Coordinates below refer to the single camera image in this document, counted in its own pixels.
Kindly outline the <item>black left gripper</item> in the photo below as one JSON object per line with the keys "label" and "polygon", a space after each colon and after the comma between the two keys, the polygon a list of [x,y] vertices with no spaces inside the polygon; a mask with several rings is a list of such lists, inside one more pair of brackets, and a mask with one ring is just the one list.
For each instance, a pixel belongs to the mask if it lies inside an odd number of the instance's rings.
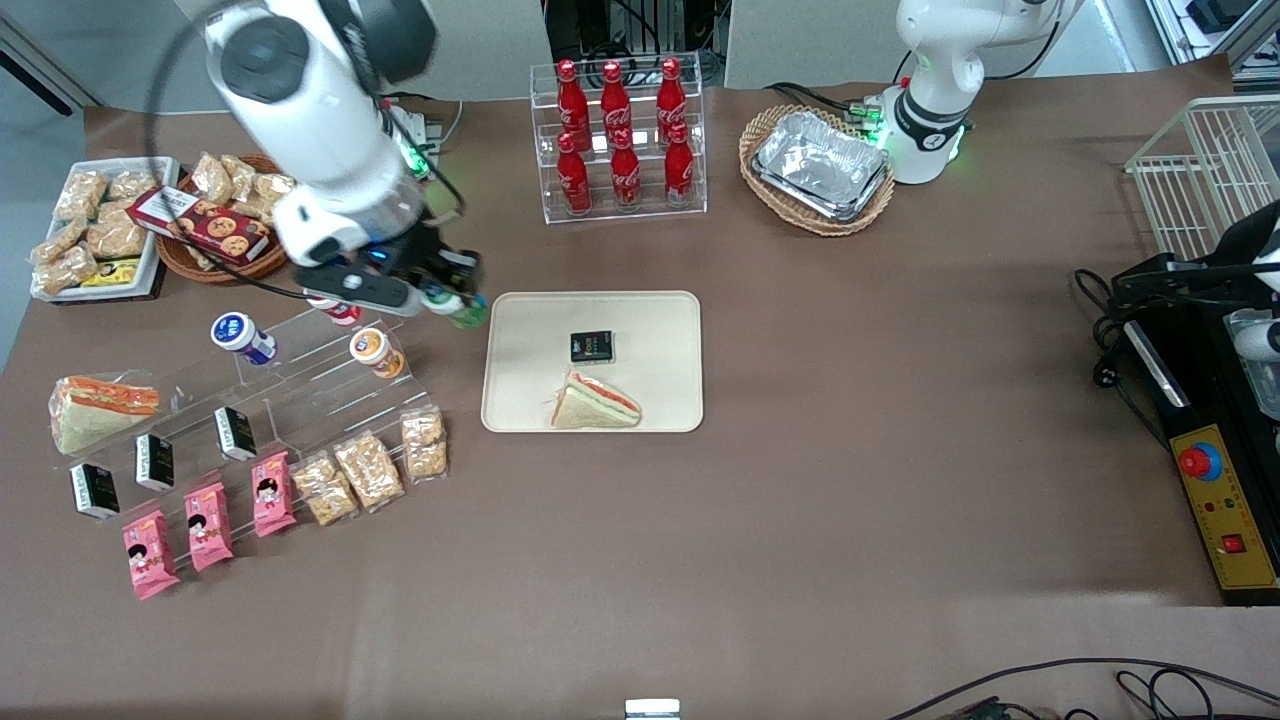
{"label": "black left gripper", "polygon": [[[1196,261],[1207,269],[1248,266],[1271,250],[1277,249],[1279,204],[1253,211],[1231,224],[1221,236],[1216,249]],[[1142,307],[1147,304],[1170,304],[1184,296],[1197,299],[1226,299],[1239,301],[1271,301],[1275,291],[1252,273],[1243,270],[1228,277],[1211,272],[1196,273],[1190,279],[1175,284],[1158,277],[1175,264],[1175,255],[1153,255],[1114,277],[1114,306]]]}

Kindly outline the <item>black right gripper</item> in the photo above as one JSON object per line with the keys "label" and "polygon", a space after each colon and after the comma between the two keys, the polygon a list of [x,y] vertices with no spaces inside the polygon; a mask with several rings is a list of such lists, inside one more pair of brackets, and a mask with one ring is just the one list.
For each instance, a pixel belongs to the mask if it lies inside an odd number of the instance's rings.
{"label": "black right gripper", "polygon": [[412,227],[385,242],[385,254],[387,274],[419,290],[426,309],[445,307],[447,292],[461,296],[468,306],[486,305],[481,293],[483,256],[474,250],[452,249],[436,227]]}

